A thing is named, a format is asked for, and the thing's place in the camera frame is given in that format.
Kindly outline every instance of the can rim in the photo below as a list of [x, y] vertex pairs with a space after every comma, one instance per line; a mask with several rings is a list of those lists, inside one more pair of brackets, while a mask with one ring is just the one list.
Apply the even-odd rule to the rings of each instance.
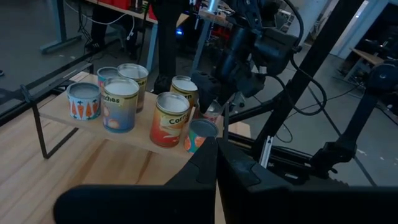
[[[211, 126], [211, 127], [213, 128], [215, 134], [206, 135], [206, 136], [199, 135], [198, 132], [195, 131], [195, 128], [192, 127], [193, 125], [195, 125], [195, 123], [199, 123], [199, 122], [201, 122], [201, 123], [206, 123], [208, 126]], [[189, 124], [189, 130], [192, 130], [192, 131], [193, 131], [195, 134], [197, 134], [199, 137], [204, 137], [204, 138], [207, 138], [207, 137], [217, 137], [218, 132], [219, 132], [217, 126], [216, 126], [213, 122], [211, 122], [211, 121], [209, 121], [209, 120], [207, 120], [207, 119], [195, 119], [195, 120], [191, 121], [191, 123]]]
[[[120, 71], [121, 71], [123, 68], [126, 68], [126, 67], [138, 68], [138, 71], [139, 71], [139, 72], [138, 72], [138, 77], [129, 77], [129, 76], [127, 76], [127, 75], [122, 74]], [[121, 65], [119, 65], [119, 66], [117, 67], [117, 70], [118, 70], [118, 73], [119, 73], [120, 76], [122, 76], [122, 77], [124, 77], [124, 78], [130, 78], [130, 79], [142, 79], [142, 78], [147, 78], [148, 75], [149, 75], [148, 69], [146, 69], [146, 68], [143, 67], [142, 65], [138, 65], [138, 64], [135, 64], [135, 63], [123, 63], [123, 64], [121, 64]]]
[[[196, 90], [184, 90], [183, 88], [177, 86], [177, 85], [174, 83], [175, 80], [185, 80], [185, 81], [192, 82], [192, 83], [196, 86], [197, 89], [196, 89]], [[179, 89], [179, 90], [181, 90], [181, 91], [187, 92], [187, 93], [193, 93], [193, 92], [198, 91], [198, 87], [197, 87], [197, 85], [191, 80], [191, 77], [188, 77], [188, 76], [185, 76], [185, 75], [176, 75], [176, 76], [174, 76], [173, 79], [172, 79], [172, 85], [173, 85], [175, 88], [177, 88], [177, 89]]]
[[100, 75], [100, 73], [101, 73], [103, 70], [114, 70], [114, 71], [116, 72], [116, 76], [119, 74], [118, 68], [112, 67], [112, 66], [105, 66], [105, 67], [99, 68], [99, 69], [97, 70], [97, 76], [104, 77], [103, 75]]
[[[168, 109], [164, 108], [164, 107], [163, 107], [162, 105], [160, 105], [160, 103], [159, 103], [159, 100], [160, 100], [161, 98], [163, 98], [163, 97], [166, 97], [166, 96], [172, 96], [172, 97], [174, 97], [174, 98], [178, 98], [179, 100], [182, 100], [182, 101], [185, 103], [185, 106], [187, 106], [187, 108], [186, 108], [184, 111], [181, 111], [181, 112], [172, 112], [172, 111], [169, 111]], [[156, 106], [158, 106], [164, 113], [168, 113], [168, 114], [184, 114], [184, 113], [186, 113], [186, 112], [189, 110], [190, 104], [189, 104], [189, 101], [188, 101], [183, 95], [181, 95], [181, 94], [172, 93], [172, 92], [164, 92], [164, 93], [161, 93], [161, 94], [157, 95], [157, 98], [156, 98]]]
[[[112, 82], [112, 81], [122, 81], [122, 82], [130, 83], [130, 84], [134, 85], [134, 87], [136, 87], [136, 88], [135, 88], [135, 92], [134, 92], [133, 94], [130, 94], [130, 95], [119, 95], [119, 94], [111, 93], [110, 91], [106, 90], [105, 87], [106, 87], [107, 85], [109, 85], [109, 83]], [[132, 80], [132, 79], [130, 79], [130, 78], [124, 78], [124, 77], [111, 77], [111, 78], [107, 78], [107, 79], [105, 80], [105, 82], [104, 82], [104, 91], [105, 91], [107, 94], [111, 94], [111, 95], [120, 96], [120, 97], [125, 98], [125, 97], [130, 97], [130, 96], [137, 95], [137, 94], [138, 94], [138, 91], [139, 91], [139, 85], [138, 85], [138, 83], [137, 83], [136, 81], [134, 81], [134, 80]]]
[[[96, 89], [97, 94], [96, 94], [95, 96], [92, 96], [92, 97], [76, 97], [75, 95], [73, 95], [73, 94], [70, 92], [70, 90], [71, 90], [72, 88], [76, 88], [76, 86], [78, 86], [78, 85], [85, 85], [85, 86], [94, 87], [94, 88]], [[97, 97], [99, 97], [99, 96], [101, 95], [101, 90], [100, 90], [100, 87], [99, 87], [98, 85], [95, 85], [95, 84], [92, 84], [92, 83], [88, 83], [88, 82], [76, 82], [76, 83], [71, 84], [71, 85], [69, 85], [69, 86], [67, 87], [67, 95], [68, 95], [68, 96], [75, 97], [75, 98], [79, 98], [79, 99], [92, 99], [92, 98], [97, 98]]]

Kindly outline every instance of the black pants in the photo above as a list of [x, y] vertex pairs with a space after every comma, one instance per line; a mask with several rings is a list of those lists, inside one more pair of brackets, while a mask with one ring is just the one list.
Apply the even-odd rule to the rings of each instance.
[[[93, 8], [93, 20], [102, 22], [102, 23], [108, 23], [115, 21], [117, 18], [122, 16], [123, 13], [108, 9], [107, 7], [95, 5]], [[140, 19], [134, 18], [135, 23], [134, 23], [134, 35], [130, 37], [130, 40], [126, 41], [126, 47], [128, 51], [135, 50], [135, 45], [137, 42], [137, 29], [139, 27], [139, 24], [141, 23]], [[132, 27], [132, 17], [129, 15], [123, 16], [120, 20], [116, 22], [117, 24], [121, 24], [124, 29], [126, 30], [126, 33], [129, 34], [131, 27]], [[106, 34], [106, 27], [107, 25], [103, 24], [98, 24], [93, 22], [91, 26], [91, 38], [93, 39], [94, 42], [103, 44], [104, 43], [104, 38]]]

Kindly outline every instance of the wooden shelf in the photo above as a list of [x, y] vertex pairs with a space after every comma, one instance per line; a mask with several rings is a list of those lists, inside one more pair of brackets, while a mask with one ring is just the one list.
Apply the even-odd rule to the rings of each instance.
[[[97, 76], [87, 75], [84, 79], [82, 79], [81, 82], [97, 84]], [[160, 147], [150, 140], [149, 133], [154, 116], [155, 101], [156, 95], [147, 92], [145, 95], [144, 109], [140, 113], [136, 114], [136, 124], [134, 129], [123, 134], [115, 134], [107, 131], [102, 124], [101, 116], [91, 121], [79, 121], [71, 118], [68, 112], [68, 99], [66, 92], [63, 92], [52, 101], [49, 101], [47, 104], [42, 106], [39, 109], [39, 112], [43, 118], [48, 118], [59, 123], [77, 127], [97, 134], [98, 136], [104, 137], [106, 139], [126, 143], [159, 154], [190, 158], [192, 155], [183, 148], [183, 140], [187, 135], [188, 124], [186, 124], [183, 128], [179, 144], [173, 148]], [[222, 135], [222, 124], [223, 118], [219, 117], [217, 121], [219, 136]]]

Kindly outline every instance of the table leg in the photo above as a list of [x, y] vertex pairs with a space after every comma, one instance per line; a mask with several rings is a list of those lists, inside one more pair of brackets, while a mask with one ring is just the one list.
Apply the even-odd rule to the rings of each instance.
[[197, 52], [195, 54], [195, 58], [193, 59], [191, 72], [189, 73], [190, 76], [198, 68], [200, 57], [201, 57], [201, 52], [203, 50], [203, 46], [205, 45], [206, 39], [208, 37], [210, 24], [211, 24], [211, 21], [205, 20], [205, 23], [204, 23], [203, 28], [201, 30], [201, 34], [200, 34], [200, 38], [199, 38], [199, 42], [198, 42]]
[[146, 66], [148, 72], [151, 72], [152, 67], [154, 66], [155, 50], [157, 43], [156, 40], [157, 40], [157, 24], [154, 24], [152, 26], [152, 31], [150, 33], [149, 51], [148, 51], [147, 66]]
[[67, 38], [67, 29], [65, 26], [65, 14], [63, 11], [63, 1], [62, 0], [51, 0], [53, 16], [55, 21], [55, 33], [57, 40], [49, 44], [45, 44], [40, 47], [42, 54], [47, 54], [49, 51], [57, 50], [61, 47], [66, 47], [70, 44], [81, 40], [81, 36]]
[[359, 65], [363, 63], [363, 58], [359, 59], [355, 65], [352, 67], [352, 69], [347, 73], [347, 75], [344, 77], [344, 81], [348, 81], [352, 76], [354, 76], [355, 72], [357, 71]]

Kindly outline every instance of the food can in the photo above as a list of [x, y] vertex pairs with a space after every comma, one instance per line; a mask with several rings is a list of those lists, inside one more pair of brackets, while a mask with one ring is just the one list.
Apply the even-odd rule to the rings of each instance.
[[92, 83], [78, 82], [68, 86], [69, 115], [72, 118], [88, 121], [101, 114], [101, 90]]
[[97, 70], [98, 86], [101, 92], [104, 93], [104, 82], [107, 78], [119, 76], [118, 69], [115, 67], [103, 67]]
[[187, 119], [185, 120], [185, 122], [188, 122], [192, 107], [197, 98], [198, 87], [191, 81], [190, 77], [177, 75], [176, 77], [173, 77], [170, 92], [179, 93], [189, 101], [189, 110]]
[[206, 138], [215, 138], [218, 135], [217, 126], [207, 119], [191, 121], [188, 134], [185, 137], [184, 148], [189, 153], [195, 153], [205, 142]]
[[145, 90], [148, 80], [148, 70], [133, 63], [124, 63], [118, 66], [119, 75], [124, 78], [131, 78], [139, 85], [137, 113], [144, 108]]
[[139, 86], [136, 81], [108, 78], [104, 82], [103, 124], [114, 133], [125, 133], [134, 127]]
[[218, 116], [223, 112], [223, 108], [221, 105], [216, 101], [213, 100], [213, 102], [210, 104], [209, 108], [207, 109], [206, 113], [201, 113], [200, 112], [200, 106], [199, 106], [199, 99], [197, 101], [197, 107], [195, 108], [195, 112], [193, 113], [193, 119], [207, 119], [213, 123], [216, 123]]
[[178, 93], [165, 92], [156, 98], [150, 140], [162, 147], [176, 146], [187, 117], [189, 101]]

